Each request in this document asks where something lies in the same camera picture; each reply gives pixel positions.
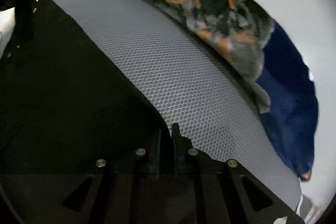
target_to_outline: triangular cutout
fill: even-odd
[[[273,204],[273,201],[248,177],[243,176],[241,180],[254,211],[258,212]]]
[[[91,188],[93,178],[86,178],[62,203],[64,207],[79,212]]]

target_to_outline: textured gray surface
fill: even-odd
[[[276,155],[225,63],[144,0],[54,0],[164,117],[213,159],[237,159],[288,206],[297,177]]]

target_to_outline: honeycomb pattern fabric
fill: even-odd
[[[276,155],[223,59],[144,0],[54,0],[161,113],[213,159],[234,158],[289,207],[296,175]]]

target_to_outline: gray mesh fabric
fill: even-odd
[[[300,184],[276,155],[226,63],[144,0],[54,0],[181,133],[237,159],[292,209]]]

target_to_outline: metal screw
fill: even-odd
[[[228,160],[227,161],[228,166],[230,166],[231,168],[235,168],[238,166],[238,162],[236,160]]]
[[[98,167],[104,167],[106,165],[106,161],[105,160],[97,160],[96,165]]]
[[[135,153],[138,155],[138,156],[143,156],[146,154],[146,150],[144,150],[143,148],[138,148]]]
[[[190,156],[196,156],[196,155],[198,154],[198,150],[195,149],[195,148],[190,148],[190,149],[188,150],[188,154],[189,154]]]

